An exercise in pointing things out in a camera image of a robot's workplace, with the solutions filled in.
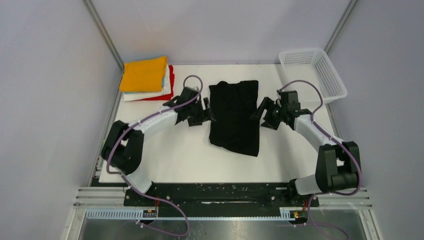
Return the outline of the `black t shirt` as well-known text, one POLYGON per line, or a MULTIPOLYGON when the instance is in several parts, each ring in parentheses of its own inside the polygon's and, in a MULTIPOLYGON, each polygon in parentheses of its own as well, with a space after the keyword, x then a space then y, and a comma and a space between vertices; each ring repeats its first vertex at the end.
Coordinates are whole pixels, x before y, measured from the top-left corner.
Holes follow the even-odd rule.
POLYGON ((230 152, 257 157, 260 122, 252 120, 257 110, 259 82, 220 81, 209 86, 210 107, 215 121, 210 124, 209 142, 230 152))

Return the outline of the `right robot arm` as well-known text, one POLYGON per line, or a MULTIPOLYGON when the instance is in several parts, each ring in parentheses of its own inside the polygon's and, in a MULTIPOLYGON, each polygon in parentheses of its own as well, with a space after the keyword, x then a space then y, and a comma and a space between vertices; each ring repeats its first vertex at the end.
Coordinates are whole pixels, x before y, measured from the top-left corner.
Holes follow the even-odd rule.
POLYGON ((303 136, 316 150, 317 160, 312 175, 293 179, 287 191, 287 201, 301 205, 307 195, 357 191, 361 187, 360 154, 358 145, 331 136, 315 120, 314 113, 302 108, 297 91, 279 91, 279 99, 265 97, 252 120, 263 119, 262 127, 277 130, 281 123, 303 136))

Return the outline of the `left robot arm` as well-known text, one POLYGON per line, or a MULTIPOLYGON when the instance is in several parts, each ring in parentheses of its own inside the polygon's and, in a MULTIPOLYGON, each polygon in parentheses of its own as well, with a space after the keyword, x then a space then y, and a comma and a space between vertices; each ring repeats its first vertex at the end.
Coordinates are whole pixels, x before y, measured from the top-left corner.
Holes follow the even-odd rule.
POLYGON ((122 177, 136 192, 136 199, 144 206, 152 204, 155 192, 153 184, 141 166, 144 143, 162 130, 187 121, 190 127, 206 121, 215 121, 208 98, 200 91, 184 87, 181 94, 165 102, 154 113, 132 122, 115 121, 104 142, 100 156, 105 160, 104 169, 111 175, 122 177))

